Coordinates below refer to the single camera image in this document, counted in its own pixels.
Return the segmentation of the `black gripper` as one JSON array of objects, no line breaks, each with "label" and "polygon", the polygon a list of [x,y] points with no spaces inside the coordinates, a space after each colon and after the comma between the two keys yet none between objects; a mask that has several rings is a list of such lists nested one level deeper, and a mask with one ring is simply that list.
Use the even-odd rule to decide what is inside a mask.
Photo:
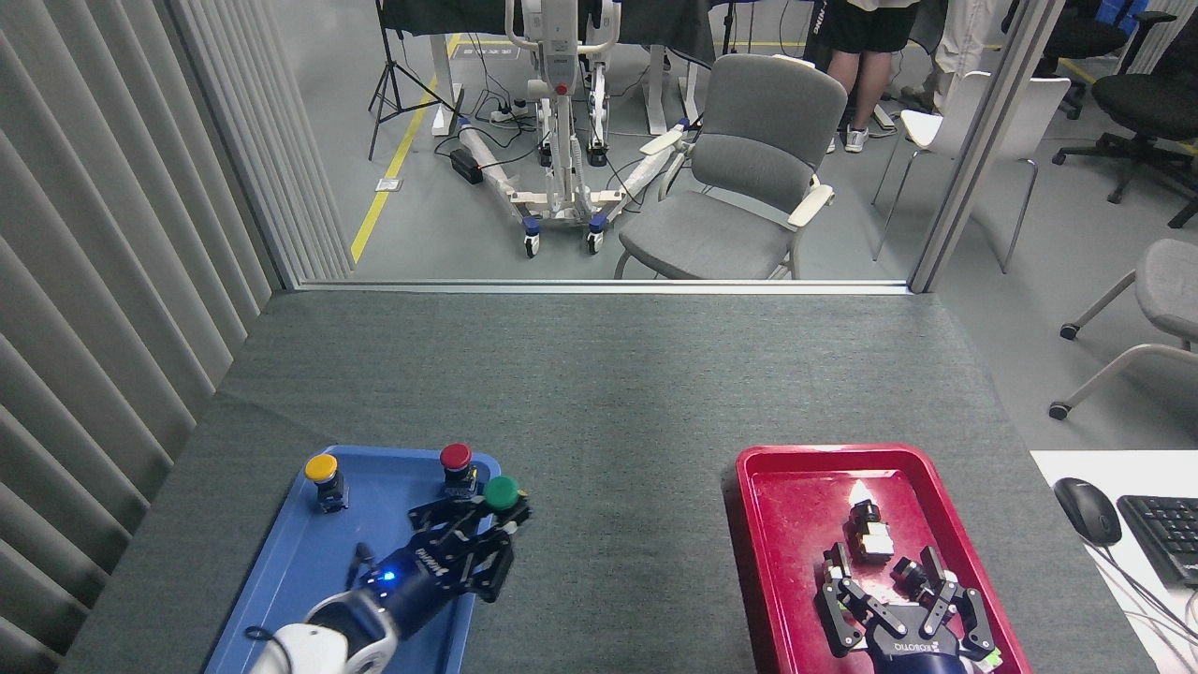
[{"label": "black gripper", "polygon": [[[444,498],[411,508],[407,518],[415,532],[446,526],[474,535],[461,545],[465,572],[461,575],[446,561],[430,540],[416,538],[382,560],[359,544],[356,563],[363,564],[365,571],[357,577],[357,585],[373,593],[373,601],[394,623],[398,639],[409,640],[464,593],[478,594],[484,602],[497,600],[515,555],[512,540],[531,515],[526,496],[518,496],[509,508],[497,508],[484,496]],[[474,534],[488,516],[494,517],[494,524]]]},{"label": "black gripper", "polygon": [[[916,563],[901,558],[901,589],[921,607],[887,607],[852,579],[851,553],[843,544],[823,551],[823,581],[816,596],[819,623],[835,657],[845,657],[866,640],[876,673],[967,673],[960,652],[988,655],[997,644],[984,597],[925,546]],[[887,611],[906,627],[895,637],[882,617]],[[956,615],[964,626],[958,640],[949,627]]]}]

